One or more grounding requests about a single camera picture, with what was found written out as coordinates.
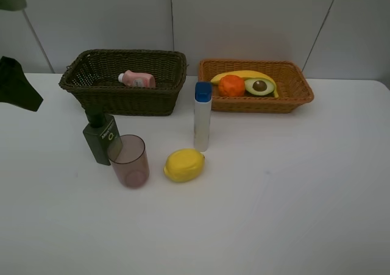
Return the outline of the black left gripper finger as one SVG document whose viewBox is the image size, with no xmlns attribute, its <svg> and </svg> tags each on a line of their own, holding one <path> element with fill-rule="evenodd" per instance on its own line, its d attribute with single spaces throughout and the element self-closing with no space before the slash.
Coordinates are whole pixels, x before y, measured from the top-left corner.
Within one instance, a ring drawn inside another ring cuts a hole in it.
<svg viewBox="0 0 390 275">
<path fill-rule="evenodd" d="M 21 64 L 10 57 L 1 57 L 1 102 L 36 112 L 43 98 L 24 75 Z"/>
</svg>

